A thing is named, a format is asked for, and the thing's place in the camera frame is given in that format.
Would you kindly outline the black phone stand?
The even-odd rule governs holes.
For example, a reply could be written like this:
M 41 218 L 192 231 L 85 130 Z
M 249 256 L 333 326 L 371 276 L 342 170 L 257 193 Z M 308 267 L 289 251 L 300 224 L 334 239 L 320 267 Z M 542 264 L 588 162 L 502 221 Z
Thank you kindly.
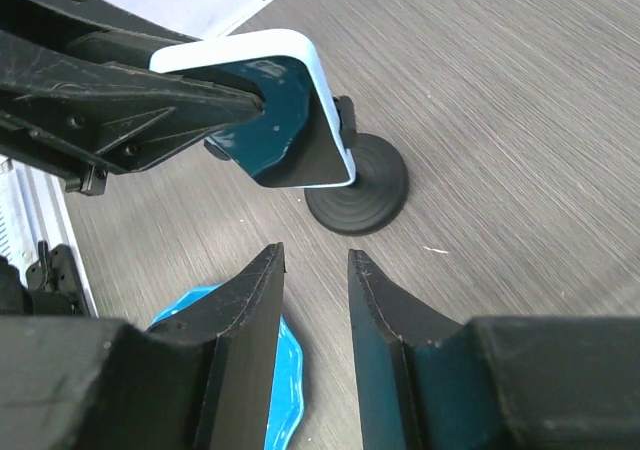
M 358 131 L 347 96 L 328 103 L 315 93 L 273 99 L 262 116 L 214 132 L 204 146 L 261 187 L 302 189 L 312 216 L 340 235 L 384 228 L 409 193 L 401 153 L 384 138 Z

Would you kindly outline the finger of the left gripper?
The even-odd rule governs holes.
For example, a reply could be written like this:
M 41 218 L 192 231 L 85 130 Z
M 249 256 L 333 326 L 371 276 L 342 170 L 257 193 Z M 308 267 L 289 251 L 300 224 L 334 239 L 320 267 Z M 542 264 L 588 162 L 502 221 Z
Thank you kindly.
M 102 0 L 1 0 L 1 29 L 37 46 L 92 63 L 147 65 L 153 52 L 196 39 Z
M 101 194 L 109 174 L 148 170 L 263 111 L 242 77 L 149 69 L 171 40 L 94 31 L 36 43 L 1 34 L 1 152 Z

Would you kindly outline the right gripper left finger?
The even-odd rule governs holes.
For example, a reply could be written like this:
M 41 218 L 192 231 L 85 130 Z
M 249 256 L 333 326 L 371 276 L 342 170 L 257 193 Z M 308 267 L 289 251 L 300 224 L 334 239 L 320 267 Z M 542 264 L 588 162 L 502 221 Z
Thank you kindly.
M 147 329 L 36 315 L 1 266 L 5 449 L 260 449 L 265 443 L 285 252 Z

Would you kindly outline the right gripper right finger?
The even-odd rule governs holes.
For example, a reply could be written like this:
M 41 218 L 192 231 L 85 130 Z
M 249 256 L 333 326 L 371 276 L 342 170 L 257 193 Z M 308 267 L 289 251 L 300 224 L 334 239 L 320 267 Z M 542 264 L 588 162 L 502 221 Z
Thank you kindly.
M 348 294 L 367 449 L 635 449 L 639 321 L 482 316 L 457 323 L 361 250 Z

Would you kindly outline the phone with light blue case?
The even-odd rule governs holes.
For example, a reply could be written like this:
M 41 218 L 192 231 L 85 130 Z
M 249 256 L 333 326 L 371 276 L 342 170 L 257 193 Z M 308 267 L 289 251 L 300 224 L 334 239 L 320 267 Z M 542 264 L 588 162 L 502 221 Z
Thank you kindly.
M 149 68 L 202 80 L 221 70 L 253 83 L 258 116 L 207 130 L 205 139 L 267 188 L 346 187 L 356 179 L 352 152 L 313 42 L 291 29 L 268 29 L 171 45 Z

